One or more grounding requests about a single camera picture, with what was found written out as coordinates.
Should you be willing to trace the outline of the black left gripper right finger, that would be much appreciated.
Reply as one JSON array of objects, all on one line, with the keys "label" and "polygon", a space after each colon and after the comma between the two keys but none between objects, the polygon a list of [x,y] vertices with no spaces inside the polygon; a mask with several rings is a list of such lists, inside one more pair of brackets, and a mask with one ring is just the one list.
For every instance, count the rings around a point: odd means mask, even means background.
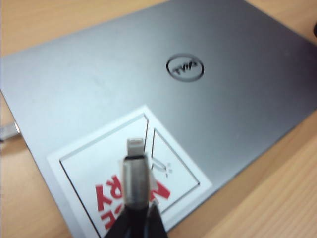
[{"label": "black left gripper right finger", "polygon": [[149,207],[146,219],[147,238],[168,238],[167,232],[162,222],[159,208],[156,202]]}]

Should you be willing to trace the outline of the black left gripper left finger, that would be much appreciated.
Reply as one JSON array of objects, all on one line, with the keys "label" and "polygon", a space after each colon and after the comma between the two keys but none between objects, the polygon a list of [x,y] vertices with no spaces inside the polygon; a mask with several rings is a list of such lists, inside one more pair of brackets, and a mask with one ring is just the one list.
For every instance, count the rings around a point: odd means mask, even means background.
[{"label": "black left gripper left finger", "polygon": [[104,238],[129,238],[130,223],[126,209],[124,209],[117,217],[116,221],[104,236]]}]

